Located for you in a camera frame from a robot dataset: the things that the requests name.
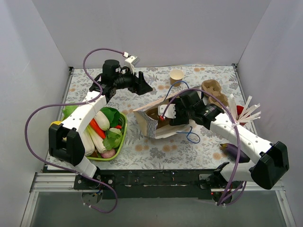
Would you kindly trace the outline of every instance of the carrot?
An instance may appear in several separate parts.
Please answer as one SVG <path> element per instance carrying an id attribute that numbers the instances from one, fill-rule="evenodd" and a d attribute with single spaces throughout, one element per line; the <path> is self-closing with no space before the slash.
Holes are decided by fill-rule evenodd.
<path id="1" fill-rule="evenodd" d="M 101 138 L 105 139 L 106 137 L 105 132 L 102 129 L 100 129 L 95 119 L 91 120 L 89 124 Z"/>

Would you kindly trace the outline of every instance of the flower pattern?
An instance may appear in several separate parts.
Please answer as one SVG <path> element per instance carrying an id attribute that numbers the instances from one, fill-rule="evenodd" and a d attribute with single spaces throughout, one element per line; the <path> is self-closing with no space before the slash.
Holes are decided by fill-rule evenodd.
<path id="1" fill-rule="evenodd" d="M 238 105 L 244 105 L 243 96 L 232 66 L 173 66 L 136 68 L 142 71 L 146 82 L 153 88 L 152 92 L 138 96 L 126 89 L 118 90 L 107 104 L 116 108 L 127 116 L 128 126 L 125 141 L 119 155 L 106 162 L 91 160 L 100 169 L 202 169 L 217 168 L 221 163 L 230 159 L 219 149 L 220 143 L 228 142 L 221 136 L 197 125 L 193 132 L 197 133 L 201 141 L 199 144 L 190 143 L 184 134 L 176 134 L 165 139 L 151 139 L 141 134 L 133 109 L 139 108 L 165 96 L 170 88 L 169 72 L 172 69 L 183 70 L 184 80 L 190 87 L 201 87 L 207 79 L 216 79 L 225 95 L 233 94 Z M 93 78 L 102 69 L 88 69 Z M 70 89 L 66 98 L 67 103 L 79 102 L 84 99 L 92 82 L 83 69 L 76 69 L 73 73 Z M 181 91 L 185 84 L 173 87 L 171 92 Z M 252 130 L 251 124 L 245 127 Z M 63 162 L 48 155 L 50 162 L 66 166 Z"/>

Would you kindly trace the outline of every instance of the paper bag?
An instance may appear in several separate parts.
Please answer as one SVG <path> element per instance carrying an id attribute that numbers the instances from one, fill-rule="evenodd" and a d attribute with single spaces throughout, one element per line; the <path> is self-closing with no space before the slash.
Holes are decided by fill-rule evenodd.
<path id="1" fill-rule="evenodd" d="M 170 126 L 169 119 L 161 121 L 158 116 L 158 106 L 167 105 L 169 98 L 175 96 L 177 93 L 171 94 L 164 101 L 161 98 L 155 102 L 149 103 L 134 110 L 134 115 L 140 126 L 143 136 L 150 138 L 161 139 L 172 135 L 175 135 L 180 131 L 189 131 L 190 126 L 194 126 L 196 123 L 193 120 L 189 120 L 187 125 Z"/>

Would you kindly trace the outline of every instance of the green leafy vegetable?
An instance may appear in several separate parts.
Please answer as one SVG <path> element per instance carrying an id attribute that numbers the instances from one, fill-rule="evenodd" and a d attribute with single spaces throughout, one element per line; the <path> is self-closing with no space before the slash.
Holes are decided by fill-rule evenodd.
<path id="1" fill-rule="evenodd" d="M 122 132 L 119 129 L 110 128 L 106 131 L 106 138 L 103 140 L 103 145 L 107 150 L 117 148 L 122 141 Z"/>
<path id="2" fill-rule="evenodd" d="M 101 112 L 109 120 L 110 127 L 116 127 L 119 123 L 120 113 L 118 110 L 111 107 L 104 107 L 101 109 Z"/>
<path id="3" fill-rule="evenodd" d="M 75 109 L 77 109 L 77 105 L 68 105 L 64 108 L 64 110 L 62 110 L 63 114 L 64 114 L 64 118 L 63 120 L 65 120 L 66 118 L 68 118 L 72 112 L 75 111 Z"/>

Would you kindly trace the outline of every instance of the red object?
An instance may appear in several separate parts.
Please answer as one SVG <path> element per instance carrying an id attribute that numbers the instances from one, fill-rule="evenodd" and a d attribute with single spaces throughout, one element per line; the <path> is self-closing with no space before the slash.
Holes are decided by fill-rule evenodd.
<path id="1" fill-rule="evenodd" d="M 89 125 L 95 130 L 95 132 L 103 139 L 106 138 L 105 132 L 100 129 L 99 125 L 97 124 L 96 120 L 93 119 L 90 121 Z"/>
<path id="2" fill-rule="evenodd" d="M 241 106 L 241 105 L 238 105 L 237 106 L 237 115 L 239 116 L 241 113 L 242 113 L 242 111 L 244 110 L 244 107 L 243 106 Z"/>

